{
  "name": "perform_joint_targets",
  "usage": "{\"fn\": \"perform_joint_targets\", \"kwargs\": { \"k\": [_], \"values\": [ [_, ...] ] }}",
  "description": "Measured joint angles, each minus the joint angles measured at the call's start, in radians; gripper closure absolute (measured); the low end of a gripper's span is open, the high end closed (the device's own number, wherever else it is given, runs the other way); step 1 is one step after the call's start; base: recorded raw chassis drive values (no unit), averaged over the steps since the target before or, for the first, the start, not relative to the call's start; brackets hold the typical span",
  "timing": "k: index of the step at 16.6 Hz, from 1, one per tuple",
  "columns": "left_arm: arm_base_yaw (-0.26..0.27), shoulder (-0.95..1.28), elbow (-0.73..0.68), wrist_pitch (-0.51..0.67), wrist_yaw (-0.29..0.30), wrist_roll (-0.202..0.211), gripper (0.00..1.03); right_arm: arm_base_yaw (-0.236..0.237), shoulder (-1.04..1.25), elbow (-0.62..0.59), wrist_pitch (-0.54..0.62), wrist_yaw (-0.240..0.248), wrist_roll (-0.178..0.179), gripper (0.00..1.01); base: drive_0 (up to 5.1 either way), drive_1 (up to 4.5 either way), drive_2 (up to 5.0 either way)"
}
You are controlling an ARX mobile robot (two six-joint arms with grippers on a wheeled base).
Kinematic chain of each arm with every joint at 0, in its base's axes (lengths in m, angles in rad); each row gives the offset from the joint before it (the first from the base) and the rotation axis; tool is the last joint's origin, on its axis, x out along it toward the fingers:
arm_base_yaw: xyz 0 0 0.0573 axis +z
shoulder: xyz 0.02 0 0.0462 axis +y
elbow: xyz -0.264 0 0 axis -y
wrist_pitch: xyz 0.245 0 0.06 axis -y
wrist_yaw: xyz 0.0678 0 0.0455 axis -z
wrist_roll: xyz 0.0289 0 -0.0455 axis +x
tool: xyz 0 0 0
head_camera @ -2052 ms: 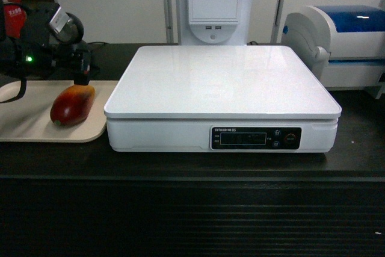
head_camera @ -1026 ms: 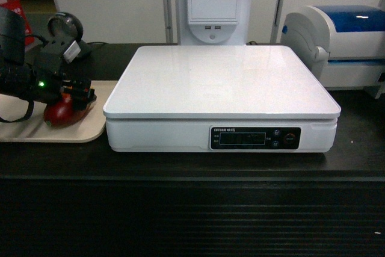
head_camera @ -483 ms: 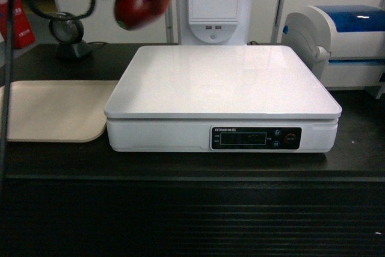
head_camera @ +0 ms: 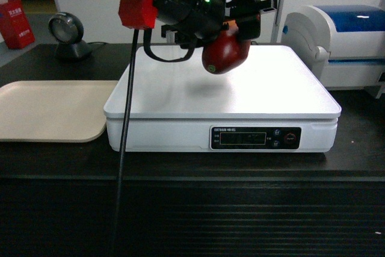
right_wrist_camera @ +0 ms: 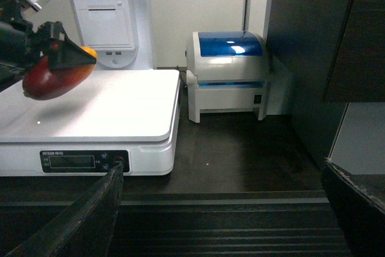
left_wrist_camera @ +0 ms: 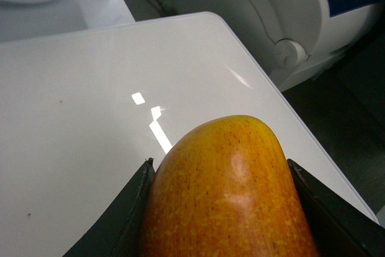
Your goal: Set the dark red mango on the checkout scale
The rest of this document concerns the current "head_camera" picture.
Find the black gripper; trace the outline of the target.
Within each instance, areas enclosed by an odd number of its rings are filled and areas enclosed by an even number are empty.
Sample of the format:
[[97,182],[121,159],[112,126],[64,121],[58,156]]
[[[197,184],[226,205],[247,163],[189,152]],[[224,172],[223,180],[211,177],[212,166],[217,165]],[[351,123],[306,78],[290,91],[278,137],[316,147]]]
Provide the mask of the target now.
[[236,19],[238,40],[260,37],[260,14],[277,10],[277,0],[160,0],[161,36],[174,33],[174,42],[186,49],[197,48],[213,42],[229,16],[245,16]]

